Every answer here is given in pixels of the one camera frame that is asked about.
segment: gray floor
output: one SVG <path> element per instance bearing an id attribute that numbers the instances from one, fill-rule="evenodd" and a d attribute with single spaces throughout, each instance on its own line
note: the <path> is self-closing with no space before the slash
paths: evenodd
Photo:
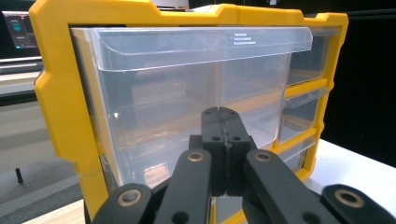
<path id="1" fill-rule="evenodd" d="M 74 167 L 57 158 L 0 174 L 0 223 L 22 223 L 82 199 Z"/>

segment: table surface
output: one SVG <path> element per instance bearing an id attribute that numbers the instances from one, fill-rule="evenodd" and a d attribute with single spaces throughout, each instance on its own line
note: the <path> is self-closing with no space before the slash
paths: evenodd
<path id="1" fill-rule="evenodd" d="M 304 183 L 317 193 L 328 185 L 349 185 L 364 192 L 396 217 L 395 177 L 396 169 L 393 167 L 320 140 L 315 171 Z M 71 203 L 25 223 L 82 224 L 83 202 Z"/>

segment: transparent drawer front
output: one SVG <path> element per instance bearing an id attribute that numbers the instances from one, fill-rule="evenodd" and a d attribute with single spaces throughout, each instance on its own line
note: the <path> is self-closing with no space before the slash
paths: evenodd
<path id="1" fill-rule="evenodd" d="M 288 161 L 285 161 L 286 165 L 289 166 L 289 168 L 293 172 L 297 172 L 303 168 L 304 161 L 305 161 L 305 155 L 306 155 L 306 150 L 300 152 L 299 154 L 295 155 L 293 158 L 291 158 Z"/>
<path id="2" fill-rule="evenodd" d="M 110 194 L 118 187 L 118 184 L 114 178 L 113 172 L 111 171 L 111 167 L 108 163 L 106 155 L 101 155 L 99 158 L 102 164 L 102 171 L 106 182 L 107 192 Z"/>
<path id="3" fill-rule="evenodd" d="M 327 88 L 320 88 L 285 99 L 278 135 L 280 144 L 314 125 L 318 98 L 327 93 Z"/>
<path id="4" fill-rule="evenodd" d="M 322 77 L 330 38 L 332 35 L 340 33 L 340 30 L 336 27 L 311 28 L 311 31 L 313 35 L 312 49 L 291 54 L 288 85 Z"/>
<path id="5" fill-rule="evenodd" d="M 278 154 L 279 158 L 286 162 L 291 160 L 296 155 L 300 154 L 302 151 L 305 151 L 307 148 L 312 147 L 315 144 L 315 137 L 309 137 L 305 139 L 303 142 L 297 144 L 294 147 L 288 148 L 287 150 Z"/>
<path id="6" fill-rule="evenodd" d="M 171 176 L 201 113 L 237 111 L 258 147 L 276 138 L 290 54 L 308 28 L 77 28 L 94 127 L 119 185 Z"/>

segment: yellow plastic frame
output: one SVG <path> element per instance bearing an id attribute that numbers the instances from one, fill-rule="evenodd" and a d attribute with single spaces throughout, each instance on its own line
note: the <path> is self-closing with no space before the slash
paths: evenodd
<path id="1" fill-rule="evenodd" d="M 214 5 L 205 13 L 166 12 L 158 10 L 149 0 L 37 0 L 30 8 L 30 17 L 45 65 L 45 71 L 35 82 L 35 93 L 56 154 L 75 164 L 91 217 L 94 217 L 108 195 L 99 160 L 103 150 L 95 137 L 85 102 L 70 27 L 91 25 L 339 27 L 340 34 L 331 39 L 324 77 L 304 85 L 288 87 L 286 96 L 289 96 L 320 86 L 332 89 L 332 78 L 348 23 L 345 14 L 323 13 L 315 18 L 304 18 L 300 10 L 235 5 Z M 318 122 L 305 135 L 314 135 L 319 139 L 324 127 L 322 119 L 326 104 L 327 97 L 324 97 L 318 107 Z M 272 150 L 278 151 L 277 147 L 275 143 Z M 304 169 L 297 172 L 297 176 L 301 179 L 307 178 L 312 173 L 315 153 L 316 147 L 308 150 Z"/>

